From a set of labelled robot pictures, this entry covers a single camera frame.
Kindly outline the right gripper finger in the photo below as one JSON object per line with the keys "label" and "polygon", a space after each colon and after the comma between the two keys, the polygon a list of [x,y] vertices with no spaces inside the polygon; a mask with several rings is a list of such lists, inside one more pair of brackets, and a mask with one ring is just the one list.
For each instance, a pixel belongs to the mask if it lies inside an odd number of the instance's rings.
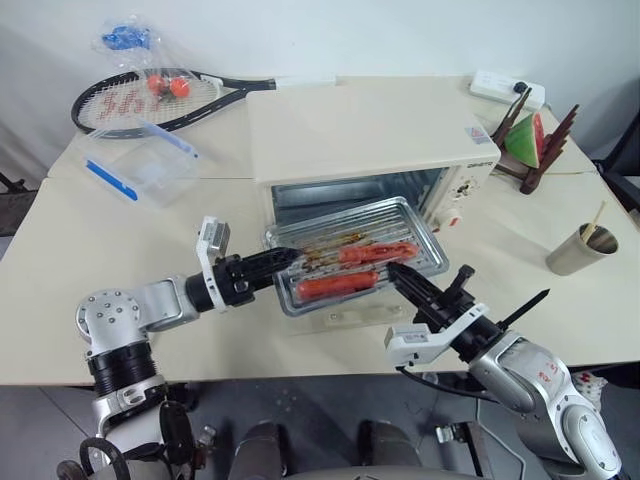
{"label": "right gripper finger", "polygon": [[499,328],[502,331],[507,331],[513,323],[515,323],[519,318],[524,316],[526,313],[532,310],[536,305],[538,305],[541,301],[543,301],[548,296],[549,293],[550,293],[549,289],[544,289],[539,293],[537,293],[534,297],[532,297],[530,300],[528,300],[523,305],[518,307],[513,313],[507,316],[504,320],[500,321]]}
{"label": "right gripper finger", "polygon": [[418,310],[439,310],[441,291],[417,270],[397,262],[389,262],[386,270],[397,292]]}

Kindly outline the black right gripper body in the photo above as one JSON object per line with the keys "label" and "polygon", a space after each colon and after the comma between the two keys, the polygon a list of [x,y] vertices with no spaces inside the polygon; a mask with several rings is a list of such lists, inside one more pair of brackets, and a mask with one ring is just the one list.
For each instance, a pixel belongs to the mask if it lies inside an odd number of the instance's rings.
{"label": "black right gripper body", "polygon": [[474,269],[471,266],[461,266],[445,290],[428,282],[428,299],[418,308],[418,322],[426,324],[431,333],[438,333],[451,326],[474,306],[474,296],[465,290],[466,283],[473,275]]}

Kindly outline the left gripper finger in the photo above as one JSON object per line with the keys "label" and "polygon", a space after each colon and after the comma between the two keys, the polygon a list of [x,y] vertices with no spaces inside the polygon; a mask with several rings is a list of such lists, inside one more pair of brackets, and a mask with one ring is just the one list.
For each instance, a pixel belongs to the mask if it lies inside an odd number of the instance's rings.
{"label": "left gripper finger", "polygon": [[272,287],[275,276],[280,272],[286,271],[292,265],[292,262],[252,263],[249,266],[251,297],[254,298],[257,292]]}
{"label": "left gripper finger", "polygon": [[290,247],[275,247],[252,256],[256,268],[289,268],[303,251]]}

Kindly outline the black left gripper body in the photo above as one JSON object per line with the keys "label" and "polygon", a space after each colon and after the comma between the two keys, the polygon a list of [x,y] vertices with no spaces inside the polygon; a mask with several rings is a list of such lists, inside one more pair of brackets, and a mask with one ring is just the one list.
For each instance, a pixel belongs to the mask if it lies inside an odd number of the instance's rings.
{"label": "black left gripper body", "polygon": [[239,307],[255,300],[255,297],[251,297],[249,284],[249,266],[252,264],[252,256],[241,257],[234,254],[216,261],[214,278],[227,306]]}

